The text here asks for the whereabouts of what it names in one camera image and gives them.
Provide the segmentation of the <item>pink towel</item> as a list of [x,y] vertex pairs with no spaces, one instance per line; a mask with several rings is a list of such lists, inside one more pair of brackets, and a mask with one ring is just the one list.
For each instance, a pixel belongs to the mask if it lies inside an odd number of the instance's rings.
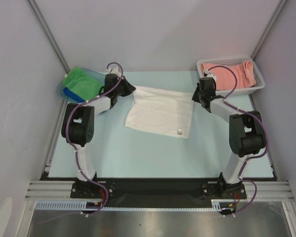
[[[227,69],[217,67],[218,64],[202,63],[201,72],[209,71],[217,76],[217,90],[232,90],[235,86],[234,75]],[[249,88],[256,85],[254,77],[254,66],[249,60],[245,60],[234,66],[227,66],[237,77],[236,89]]]

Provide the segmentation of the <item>white towel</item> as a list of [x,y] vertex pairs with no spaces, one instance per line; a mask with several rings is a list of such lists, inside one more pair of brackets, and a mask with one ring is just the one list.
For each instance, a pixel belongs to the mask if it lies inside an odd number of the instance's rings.
[[125,127],[187,139],[190,133],[192,94],[137,86]]

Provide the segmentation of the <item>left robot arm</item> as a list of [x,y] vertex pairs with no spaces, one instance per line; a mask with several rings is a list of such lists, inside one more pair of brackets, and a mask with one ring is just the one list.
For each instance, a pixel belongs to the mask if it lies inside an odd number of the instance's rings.
[[77,166],[71,198],[94,198],[104,191],[97,182],[97,172],[86,145],[94,136],[95,116],[112,109],[118,97],[128,96],[135,90],[125,76],[110,73],[105,76],[104,85],[95,98],[67,105],[61,135],[73,147]]

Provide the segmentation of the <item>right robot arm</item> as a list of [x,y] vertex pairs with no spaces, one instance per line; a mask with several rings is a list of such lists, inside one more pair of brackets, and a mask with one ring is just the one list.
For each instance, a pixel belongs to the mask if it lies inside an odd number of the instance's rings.
[[260,150],[266,149],[266,134],[258,111],[242,112],[216,94],[213,78],[203,77],[197,83],[192,100],[208,112],[229,124],[229,146],[232,151],[226,168],[220,173],[213,195],[230,198],[235,191],[244,189],[242,173],[248,162]]

